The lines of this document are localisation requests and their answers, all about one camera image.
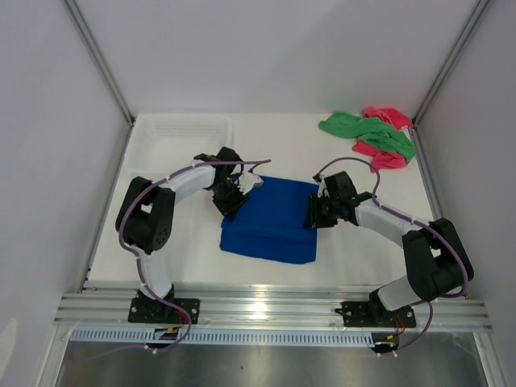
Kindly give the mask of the blue towel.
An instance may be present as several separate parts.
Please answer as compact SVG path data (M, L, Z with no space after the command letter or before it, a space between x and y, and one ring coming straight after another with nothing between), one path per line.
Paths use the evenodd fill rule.
M232 221L221 223L219 247L224 252L286 264L316 260L317 231L304 222L316 184L263 177Z

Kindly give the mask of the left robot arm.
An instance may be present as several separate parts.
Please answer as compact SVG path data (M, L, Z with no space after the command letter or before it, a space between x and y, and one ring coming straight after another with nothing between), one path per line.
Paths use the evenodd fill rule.
M151 181L131 180L115 222L119 244L136 259L140 291L150 298L146 311L159 323L170 320L175 303L166 296L173 288L164 246L172 234L175 206L201 190L212 193L212 202L224 219L232 221L263 179L244 167L232 149L216 155L195 156L178 171Z

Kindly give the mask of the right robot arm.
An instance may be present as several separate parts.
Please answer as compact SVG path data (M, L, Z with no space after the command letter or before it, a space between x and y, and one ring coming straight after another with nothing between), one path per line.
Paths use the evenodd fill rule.
M346 172L314 176L318 192L310 195L305 227L334 227L340 221L363 227L399 246L406 275L373 291L368 316L386 325L397 310L436 298L467 293L474 269L453 223L424 221L384 204L375 192L359 193Z

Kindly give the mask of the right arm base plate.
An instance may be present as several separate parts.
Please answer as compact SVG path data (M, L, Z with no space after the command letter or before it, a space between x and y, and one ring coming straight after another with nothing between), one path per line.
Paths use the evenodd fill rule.
M343 319L345 327L415 328L417 321L410 306L389 311L373 302L341 302L335 313Z

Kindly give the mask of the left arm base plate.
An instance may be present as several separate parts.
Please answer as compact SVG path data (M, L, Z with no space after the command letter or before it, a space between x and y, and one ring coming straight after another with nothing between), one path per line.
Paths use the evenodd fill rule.
M189 313L192 324L198 323L201 301L196 298L177 298L173 300ZM142 296L133 298L128 312L127 320L129 323L147 324L172 324L187 325L187 318L179 311L161 302Z

